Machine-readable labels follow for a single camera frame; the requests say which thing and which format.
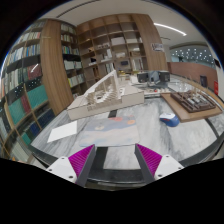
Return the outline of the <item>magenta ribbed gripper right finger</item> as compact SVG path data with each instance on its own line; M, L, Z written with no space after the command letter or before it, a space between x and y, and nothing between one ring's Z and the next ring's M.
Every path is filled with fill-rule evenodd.
M183 169L183 166L172 156L160 155L140 144L135 145L135 155L147 184Z

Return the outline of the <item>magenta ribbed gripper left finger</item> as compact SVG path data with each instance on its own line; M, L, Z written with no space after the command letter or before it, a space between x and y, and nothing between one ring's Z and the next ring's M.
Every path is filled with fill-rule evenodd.
M95 145L90 145L70 157L62 156L58 158L47 168L47 171L84 187L95 155Z

